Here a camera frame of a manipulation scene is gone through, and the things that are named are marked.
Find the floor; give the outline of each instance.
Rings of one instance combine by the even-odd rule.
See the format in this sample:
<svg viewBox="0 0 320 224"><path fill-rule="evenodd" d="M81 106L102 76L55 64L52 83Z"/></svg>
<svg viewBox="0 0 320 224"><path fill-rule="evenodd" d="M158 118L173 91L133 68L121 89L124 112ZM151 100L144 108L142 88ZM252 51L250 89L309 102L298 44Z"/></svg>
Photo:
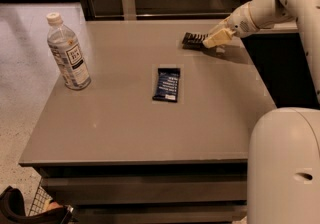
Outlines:
<svg viewBox="0 0 320 224"><path fill-rule="evenodd" d="M46 42L52 11L76 32L85 22L78 3L0 4L0 192L19 188L27 212L40 177L18 161L59 75Z"/></svg>

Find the black chair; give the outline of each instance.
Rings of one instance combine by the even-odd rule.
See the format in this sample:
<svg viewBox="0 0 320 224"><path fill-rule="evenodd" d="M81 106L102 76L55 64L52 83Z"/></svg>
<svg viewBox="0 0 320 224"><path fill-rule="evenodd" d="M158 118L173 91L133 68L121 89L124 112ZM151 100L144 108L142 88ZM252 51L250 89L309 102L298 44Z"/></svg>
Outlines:
<svg viewBox="0 0 320 224"><path fill-rule="evenodd" d="M67 224L72 218L66 206L38 215L26 216L24 199L19 189L8 187L0 195L1 224Z"/></svg>

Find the bottle cap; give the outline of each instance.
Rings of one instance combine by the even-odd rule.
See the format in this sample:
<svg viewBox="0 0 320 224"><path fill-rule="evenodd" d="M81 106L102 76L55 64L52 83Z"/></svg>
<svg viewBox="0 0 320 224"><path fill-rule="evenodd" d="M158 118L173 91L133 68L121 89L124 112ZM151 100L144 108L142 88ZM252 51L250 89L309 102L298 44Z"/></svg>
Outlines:
<svg viewBox="0 0 320 224"><path fill-rule="evenodd" d="M50 26L57 26L63 23L60 13L51 12L47 15L47 20Z"/></svg>

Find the black object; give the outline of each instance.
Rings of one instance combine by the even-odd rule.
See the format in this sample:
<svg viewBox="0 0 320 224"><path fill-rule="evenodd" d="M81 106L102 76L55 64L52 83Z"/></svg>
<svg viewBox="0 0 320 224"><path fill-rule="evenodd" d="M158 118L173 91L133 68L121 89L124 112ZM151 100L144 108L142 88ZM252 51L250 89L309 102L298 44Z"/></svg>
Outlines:
<svg viewBox="0 0 320 224"><path fill-rule="evenodd" d="M208 35L203 34L192 34L187 32L184 35L184 38L182 40L183 49L202 49L205 48L203 45L203 40L205 40L208 37Z"/></svg>
<svg viewBox="0 0 320 224"><path fill-rule="evenodd" d="M242 38L276 106L319 109L298 33Z"/></svg>
<svg viewBox="0 0 320 224"><path fill-rule="evenodd" d="M180 69L179 68L159 68L158 84L153 100L159 101L178 101L178 88Z"/></svg>
<svg viewBox="0 0 320 224"><path fill-rule="evenodd" d="M0 195L1 224L67 224L72 214L67 207L56 208L35 216L26 216L19 189L8 187Z"/></svg>

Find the white bottle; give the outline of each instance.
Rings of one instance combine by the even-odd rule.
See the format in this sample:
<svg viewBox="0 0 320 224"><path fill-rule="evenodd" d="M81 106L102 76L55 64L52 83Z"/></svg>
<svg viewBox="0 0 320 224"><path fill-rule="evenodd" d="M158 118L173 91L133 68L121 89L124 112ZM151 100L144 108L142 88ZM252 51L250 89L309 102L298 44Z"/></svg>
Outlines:
<svg viewBox="0 0 320 224"><path fill-rule="evenodd" d="M65 85L72 90L87 87L91 78L84 61L76 34L63 24L59 13L47 15L51 26L48 33L48 45L65 80Z"/></svg>

